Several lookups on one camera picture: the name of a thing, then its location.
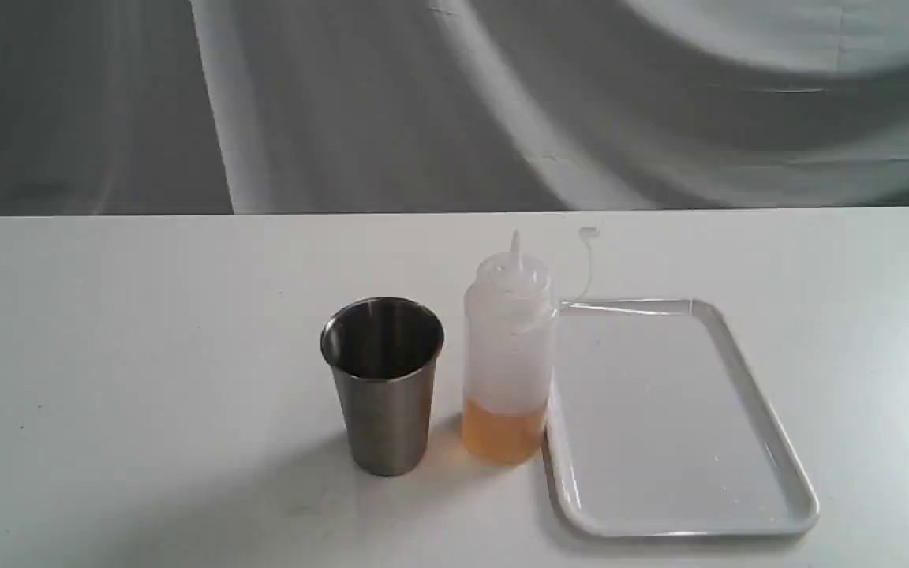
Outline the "translucent squeeze bottle amber liquid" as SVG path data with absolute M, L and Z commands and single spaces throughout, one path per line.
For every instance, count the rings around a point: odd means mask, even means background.
M 587 252 L 585 286 L 556 292 L 552 271 L 527 254 L 519 230 L 487 256 L 464 294 L 462 443 L 495 466 L 527 462 L 544 442 L 553 389 L 560 309 L 584 301 L 594 280 Z

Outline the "stainless steel cup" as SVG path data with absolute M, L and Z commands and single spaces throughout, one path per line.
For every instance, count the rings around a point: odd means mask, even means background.
M 350 455 L 365 472 L 405 475 L 425 456 L 444 342 L 432 310 L 397 296 L 350 303 L 322 327 L 319 348 L 338 391 Z

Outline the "white plastic tray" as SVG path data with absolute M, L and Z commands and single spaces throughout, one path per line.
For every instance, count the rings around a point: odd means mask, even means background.
M 797 538 L 820 506 L 722 313 L 685 299 L 560 306 L 548 463 L 594 538 Z

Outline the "grey fabric backdrop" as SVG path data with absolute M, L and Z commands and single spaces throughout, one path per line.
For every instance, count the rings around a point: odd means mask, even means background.
M 0 1 L 0 215 L 909 205 L 909 1 Z

